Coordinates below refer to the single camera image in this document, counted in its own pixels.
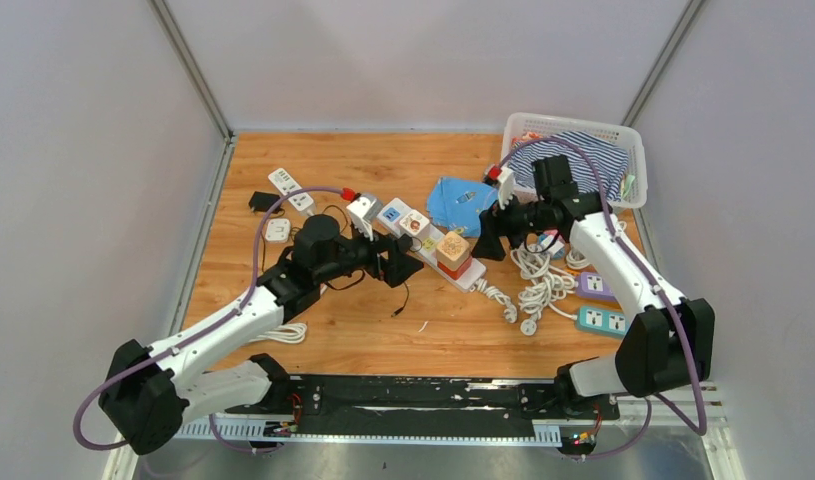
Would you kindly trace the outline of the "white back power strip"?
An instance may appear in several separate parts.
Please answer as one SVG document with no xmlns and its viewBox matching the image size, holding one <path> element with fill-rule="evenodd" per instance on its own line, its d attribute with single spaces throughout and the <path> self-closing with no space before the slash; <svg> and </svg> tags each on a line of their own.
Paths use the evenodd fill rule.
<svg viewBox="0 0 815 480">
<path fill-rule="evenodd" d="M 399 228 L 398 221 L 402 215 L 411 209 L 413 208 L 401 199 L 394 198 L 383 207 L 383 209 L 377 215 L 377 220 L 386 230 L 395 234 L 397 237 L 407 235 L 404 234 Z M 436 244 L 444 235 L 445 234 L 442 231 L 431 223 L 429 235 L 424 241 L 413 238 L 411 253 L 413 253 L 417 258 L 421 259 L 425 264 L 435 270 L 441 277 L 446 279 L 461 292 L 472 291 L 476 283 L 485 276 L 487 268 L 479 260 L 473 260 L 469 270 L 459 280 L 452 280 L 444 275 L 438 268 L 436 259 Z"/>
</svg>

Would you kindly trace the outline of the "white power strip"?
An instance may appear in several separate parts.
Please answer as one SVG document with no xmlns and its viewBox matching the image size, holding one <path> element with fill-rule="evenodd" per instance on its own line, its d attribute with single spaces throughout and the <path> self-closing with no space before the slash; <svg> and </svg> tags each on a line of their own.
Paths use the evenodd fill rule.
<svg viewBox="0 0 815 480">
<path fill-rule="evenodd" d="M 398 221 L 402 215 L 411 209 L 413 208 L 401 199 L 394 198 L 383 207 L 383 209 L 377 215 L 377 220 L 386 230 L 395 234 L 397 237 L 407 235 L 404 234 L 399 228 Z M 444 235 L 445 234 L 442 231 L 431 223 L 429 235 L 424 241 L 413 238 L 411 253 L 413 253 L 417 258 L 421 259 L 425 264 L 435 270 L 441 277 L 446 279 L 461 292 L 472 291 L 476 283 L 485 276 L 487 268 L 479 260 L 473 260 L 469 270 L 459 280 L 452 280 L 444 275 L 438 268 L 436 259 L 436 244 Z"/>
<path fill-rule="evenodd" d="M 300 193 L 300 184 L 284 169 L 278 168 L 268 175 L 269 181 L 281 193 L 288 194 L 297 191 L 289 198 L 290 204 L 306 216 L 316 213 L 316 204 L 309 193 Z M 308 326 L 305 323 L 289 323 L 274 330 L 265 332 L 249 340 L 249 344 L 273 341 L 283 344 L 296 345 L 302 343 L 307 334 Z"/>
</svg>

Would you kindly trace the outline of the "wooden block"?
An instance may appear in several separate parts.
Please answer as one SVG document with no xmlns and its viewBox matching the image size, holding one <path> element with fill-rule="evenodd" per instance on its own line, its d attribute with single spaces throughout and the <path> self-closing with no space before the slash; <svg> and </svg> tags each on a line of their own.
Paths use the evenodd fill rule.
<svg viewBox="0 0 815 480">
<path fill-rule="evenodd" d="M 436 244 L 436 259 L 438 256 L 445 256 L 458 262 L 469 253 L 469 242 L 454 231 L 447 232 Z"/>
</svg>

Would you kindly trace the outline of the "red cube socket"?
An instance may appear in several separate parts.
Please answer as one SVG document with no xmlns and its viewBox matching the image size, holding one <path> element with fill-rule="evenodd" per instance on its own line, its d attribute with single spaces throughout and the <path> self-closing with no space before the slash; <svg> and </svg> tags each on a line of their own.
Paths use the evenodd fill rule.
<svg viewBox="0 0 815 480">
<path fill-rule="evenodd" d="M 453 262 L 445 256 L 437 257 L 437 266 L 444 275 L 452 280 L 459 280 L 471 267 L 472 257 L 467 254 L 458 262 Z"/>
</svg>

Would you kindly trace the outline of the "white square plug adapter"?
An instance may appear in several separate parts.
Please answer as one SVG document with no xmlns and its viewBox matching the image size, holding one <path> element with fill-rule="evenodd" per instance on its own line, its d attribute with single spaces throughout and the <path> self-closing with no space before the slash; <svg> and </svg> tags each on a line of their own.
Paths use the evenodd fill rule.
<svg viewBox="0 0 815 480">
<path fill-rule="evenodd" d="M 268 243 L 286 243 L 289 241 L 292 223 L 287 218 L 269 219 L 265 226 L 264 238 Z"/>
</svg>

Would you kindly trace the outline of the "black power adapter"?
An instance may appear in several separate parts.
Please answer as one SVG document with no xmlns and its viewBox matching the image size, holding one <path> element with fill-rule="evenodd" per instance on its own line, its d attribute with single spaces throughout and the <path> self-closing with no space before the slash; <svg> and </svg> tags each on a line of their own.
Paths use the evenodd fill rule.
<svg viewBox="0 0 815 480">
<path fill-rule="evenodd" d="M 248 207 L 252 212 L 265 213 L 273 207 L 280 198 L 280 195 L 274 193 L 254 191 L 249 198 Z"/>
</svg>

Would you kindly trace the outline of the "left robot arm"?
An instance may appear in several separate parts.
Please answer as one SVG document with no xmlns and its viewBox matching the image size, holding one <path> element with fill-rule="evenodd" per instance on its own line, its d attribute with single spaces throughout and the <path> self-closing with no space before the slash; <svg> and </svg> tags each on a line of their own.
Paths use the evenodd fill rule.
<svg viewBox="0 0 815 480">
<path fill-rule="evenodd" d="M 276 264 L 237 299 L 176 335 L 148 346 L 136 340 L 121 345 L 99 394 L 100 408 L 138 455 L 158 450 L 182 426 L 229 408 L 281 411 L 290 380 L 274 358 L 253 355 L 220 371 L 213 365 L 295 319 L 320 299 L 322 285 L 339 277 L 362 272 L 400 286 L 423 267 L 411 246 L 407 235 L 365 236 L 353 228 L 344 236 L 334 218 L 308 218 Z"/>
</svg>

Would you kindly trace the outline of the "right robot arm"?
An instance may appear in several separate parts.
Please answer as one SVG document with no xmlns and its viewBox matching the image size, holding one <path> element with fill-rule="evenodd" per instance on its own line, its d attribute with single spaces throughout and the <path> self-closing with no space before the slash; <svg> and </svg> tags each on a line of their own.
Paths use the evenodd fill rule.
<svg viewBox="0 0 815 480">
<path fill-rule="evenodd" d="M 496 201 L 480 216 L 480 236 L 472 251 L 499 261 L 501 240 L 520 245 L 531 233 L 556 230 L 607 281 L 621 306 L 628 330 L 612 355 L 559 368 L 554 403 L 567 417 L 579 417 L 601 395 L 663 396 L 689 386 L 704 405 L 702 381 L 710 375 L 715 313 L 703 298 L 691 300 L 672 286 L 620 231 L 601 189 L 580 192 L 568 159 L 553 156 L 532 164 L 538 198 L 520 202 L 513 172 L 493 166 L 486 180 Z"/>
</svg>

